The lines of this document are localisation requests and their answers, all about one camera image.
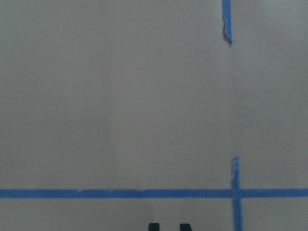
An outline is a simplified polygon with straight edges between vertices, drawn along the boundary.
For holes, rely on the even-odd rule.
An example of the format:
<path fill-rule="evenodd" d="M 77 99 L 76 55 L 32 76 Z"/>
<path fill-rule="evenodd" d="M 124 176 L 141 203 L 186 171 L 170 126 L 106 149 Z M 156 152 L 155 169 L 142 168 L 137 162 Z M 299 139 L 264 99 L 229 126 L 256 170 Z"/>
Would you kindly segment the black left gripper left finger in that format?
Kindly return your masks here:
<path fill-rule="evenodd" d="M 148 225 L 148 231 L 159 231 L 159 223 L 150 223 Z"/>

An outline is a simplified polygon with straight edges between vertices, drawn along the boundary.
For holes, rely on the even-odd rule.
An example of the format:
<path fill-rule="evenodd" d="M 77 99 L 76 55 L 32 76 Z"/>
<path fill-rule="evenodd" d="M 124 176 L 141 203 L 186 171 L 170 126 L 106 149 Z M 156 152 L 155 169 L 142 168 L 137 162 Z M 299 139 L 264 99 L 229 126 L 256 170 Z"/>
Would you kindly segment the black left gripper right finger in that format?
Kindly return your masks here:
<path fill-rule="evenodd" d="M 181 223 L 179 225 L 179 231 L 192 231 L 192 227 L 189 223 Z"/>

